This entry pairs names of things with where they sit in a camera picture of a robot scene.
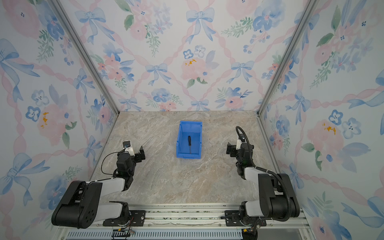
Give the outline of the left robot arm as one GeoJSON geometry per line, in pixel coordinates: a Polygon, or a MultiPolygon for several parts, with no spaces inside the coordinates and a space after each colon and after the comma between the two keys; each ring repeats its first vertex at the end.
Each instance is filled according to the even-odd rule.
{"type": "Polygon", "coordinates": [[[100,202],[104,196],[127,191],[134,180],[137,163],[145,160],[143,148],[134,152],[129,141],[117,152],[117,168],[107,179],[73,181],[53,212],[54,226],[86,229],[95,222],[105,227],[127,228],[142,226],[145,211],[130,211],[129,204],[122,201],[100,202]]]}

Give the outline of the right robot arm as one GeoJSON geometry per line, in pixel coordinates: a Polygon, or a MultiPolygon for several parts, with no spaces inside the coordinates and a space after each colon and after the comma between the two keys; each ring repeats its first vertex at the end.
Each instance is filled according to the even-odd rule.
{"type": "Polygon", "coordinates": [[[253,145],[238,141],[235,145],[228,143],[226,150],[236,158],[239,176],[258,185],[258,200],[244,201],[238,211],[227,210],[221,217],[227,227],[242,226],[244,240],[256,240],[258,229],[265,227],[267,220],[286,222],[301,212],[290,177],[257,167],[251,160],[253,149],[253,145]]]}

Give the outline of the black handled screwdriver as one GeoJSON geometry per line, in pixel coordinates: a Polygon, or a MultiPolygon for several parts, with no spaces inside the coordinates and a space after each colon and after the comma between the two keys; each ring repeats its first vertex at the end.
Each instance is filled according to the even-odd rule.
{"type": "Polygon", "coordinates": [[[192,154],[192,138],[188,136],[189,153],[192,154]]]}

